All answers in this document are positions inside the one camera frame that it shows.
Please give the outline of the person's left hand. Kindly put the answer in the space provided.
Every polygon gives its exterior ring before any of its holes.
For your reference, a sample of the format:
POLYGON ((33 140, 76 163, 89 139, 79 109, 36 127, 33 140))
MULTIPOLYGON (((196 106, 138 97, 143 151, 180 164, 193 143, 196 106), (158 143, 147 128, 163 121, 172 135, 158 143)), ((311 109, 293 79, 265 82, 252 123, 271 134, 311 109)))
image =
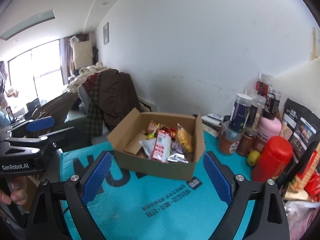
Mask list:
POLYGON ((16 205, 24 205, 27 202, 28 196, 26 193, 27 182, 26 177, 17 177, 12 181, 13 191, 7 195, 0 190, 0 200, 2 204, 10 205, 12 202, 16 205))

